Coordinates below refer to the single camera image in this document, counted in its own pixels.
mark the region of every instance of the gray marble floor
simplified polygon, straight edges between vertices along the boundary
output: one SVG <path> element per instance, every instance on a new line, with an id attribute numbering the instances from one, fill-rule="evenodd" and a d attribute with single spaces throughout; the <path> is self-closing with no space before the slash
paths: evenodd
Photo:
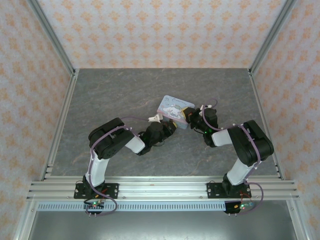
<path id="1" fill-rule="evenodd" d="M 89 133 L 116 117 L 152 117 L 164 95 L 194 103 L 196 107 L 215 97 L 219 100 L 216 109 L 220 127 L 251 119 L 263 127 L 246 69 L 81 69 L 52 175 L 84 175 L 90 159 Z M 134 119 L 126 119 L 125 124 L 136 132 L 149 125 Z M 178 129 L 163 146 L 153 147 L 143 156 L 123 148 L 110 160 L 106 175 L 223 175 L 236 158 L 232 146 L 210 148 L 200 134 L 189 128 Z M 255 174 L 275 175 L 272 158 L 261 164 Z"/>

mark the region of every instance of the patterned wallpaper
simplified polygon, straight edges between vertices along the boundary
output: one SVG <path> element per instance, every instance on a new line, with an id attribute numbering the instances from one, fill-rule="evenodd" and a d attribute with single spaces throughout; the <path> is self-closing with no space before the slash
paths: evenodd
<path id="1" fill-rule="evenodd" d="M 285 0 L 39 0 L 75 68 L 249 68 Z"/>
<path id="2" fill-rule="evenodd" d="M 0 1 L 0 16 L 0 238 L 11 240 L 70 77 L 26 0 Z"/>
<path id="3" fill-rule="evenodd" d="M 297 1 L 255 81 L 285 176 L 297 180 L 320 236 L 319 0 Z"/>

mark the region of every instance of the small cardboard box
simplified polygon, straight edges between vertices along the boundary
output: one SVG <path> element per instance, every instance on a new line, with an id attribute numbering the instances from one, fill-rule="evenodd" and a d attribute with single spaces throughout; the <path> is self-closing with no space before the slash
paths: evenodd
<path id="1" fill-rule="evenodd" d="M 164 120 L 171 119 L 179 128 L 186 129 L 188 123 L 182 114 L 182 109 L 186 107 L 194 108 L 195 105 L 176 97 L 165 95 L 156 112 L 162 114 Z"/>

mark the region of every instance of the black mounting bracket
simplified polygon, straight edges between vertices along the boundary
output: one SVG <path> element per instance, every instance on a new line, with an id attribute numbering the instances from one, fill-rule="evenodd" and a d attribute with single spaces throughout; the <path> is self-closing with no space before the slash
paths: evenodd
<path id="1" fill-rule="evenodd" d="M 241 196 L 241 193 L 248 194 L 251 197 L 251 189 L 249 185 L 244 183 L 233 186 L 232 191 L 227 194 L 223 188 L 222 182 L 208 182 L 206 184 L 206 193 L 208 199 L 244 199 L 248 198 L 246 195 Z"/>
<path id="2" fill-rule="evenodd" d="M 95 188 L 99 192 L 117 199 L 119 194 L 119 183 L 102 183 Z M 87 184 L 79 182 L 75 184 L 74 199 L 102 199 L 103 196 L 94 192 Z"/>

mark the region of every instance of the orange floral wallpaper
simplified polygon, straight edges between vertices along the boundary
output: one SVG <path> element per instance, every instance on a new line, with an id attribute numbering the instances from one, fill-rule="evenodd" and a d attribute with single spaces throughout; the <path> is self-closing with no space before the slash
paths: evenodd
<path id="1" fill-rule="evenodd" d="M 39 0 L 76 68 L 249 68 L 285 0 Z"/>
<path id="2" fill-rule="evenodd" d="M 0 1 L 0 14 L 0 232 L 11 240 L 70 76 L 26 0 Z"/>
<path id="3" fill-rule="evenodd" d="M 318 0 L 297 1 L 254 78 L 285 176 L 297 180 L 309 224 L 320 236 Z"/>

